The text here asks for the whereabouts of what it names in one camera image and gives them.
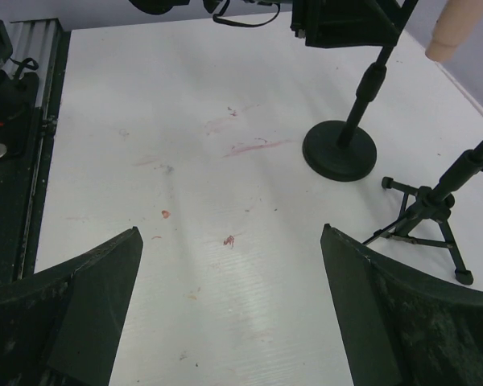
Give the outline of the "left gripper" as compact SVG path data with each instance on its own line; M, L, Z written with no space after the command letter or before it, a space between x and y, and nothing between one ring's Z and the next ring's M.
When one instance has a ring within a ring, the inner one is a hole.
M294 1L291 30L308 47L393 47L400 15L396 1Z

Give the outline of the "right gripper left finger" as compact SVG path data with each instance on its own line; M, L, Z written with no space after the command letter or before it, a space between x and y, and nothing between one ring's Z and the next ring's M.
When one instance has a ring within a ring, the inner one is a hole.
M107 385L142 256L133 227L0 286L0 385Z

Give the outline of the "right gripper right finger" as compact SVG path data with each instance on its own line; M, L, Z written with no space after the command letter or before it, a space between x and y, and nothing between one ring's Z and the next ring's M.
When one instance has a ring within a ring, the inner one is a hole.
M483 385L483 292L327 224L321 250L355 385Z

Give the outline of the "black tripod shock-mount stand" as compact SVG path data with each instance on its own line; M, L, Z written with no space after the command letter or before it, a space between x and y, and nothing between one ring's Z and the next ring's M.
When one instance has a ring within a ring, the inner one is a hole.
M378 229L363 244L368 245L379 238L385 238L408 244L447 249L455 265L456 280L462 285L471 285L473 274L464 264L448 219L455 204L453 193L480 172L483 172L483 140L475 148L462 153L433 188L428 186L415 188L399 183L391 177L383 178L383 189L403 193L398 218L383 229ZM410 232L424 220L432 220L439 225L442 240L422 239L410 235Z

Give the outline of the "black round-base clip stand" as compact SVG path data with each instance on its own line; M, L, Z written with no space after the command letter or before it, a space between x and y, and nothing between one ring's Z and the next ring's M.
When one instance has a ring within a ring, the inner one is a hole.
M402 7L399 19L402 34L417 2L398 4ZM303 156L317 174L338 182L353 182L363 179L374 168L377 148L359 124L386 78L387 62L397 43L393 47L380 47L377 59L361 78L346 120L322 121L307 132L303 140Z

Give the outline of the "beige microphone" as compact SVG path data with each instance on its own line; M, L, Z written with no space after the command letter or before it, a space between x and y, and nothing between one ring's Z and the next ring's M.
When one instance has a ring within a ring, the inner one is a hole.
M482 17L483 0L447 1L431 33L425 56L437 63L450 60Z

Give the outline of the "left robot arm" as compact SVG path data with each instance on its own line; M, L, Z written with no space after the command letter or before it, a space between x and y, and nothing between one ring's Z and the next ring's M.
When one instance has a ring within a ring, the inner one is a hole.
M162 15L190 1L129 1L145 14ZM259 24L224 18L231 1L202 1L215 23L230 27L258 28L273 22L282 4L291 4L291 30L305 45L317 48L393 47L401 34L401 6L396 1L243 1L257 6L276 6L275 16Z

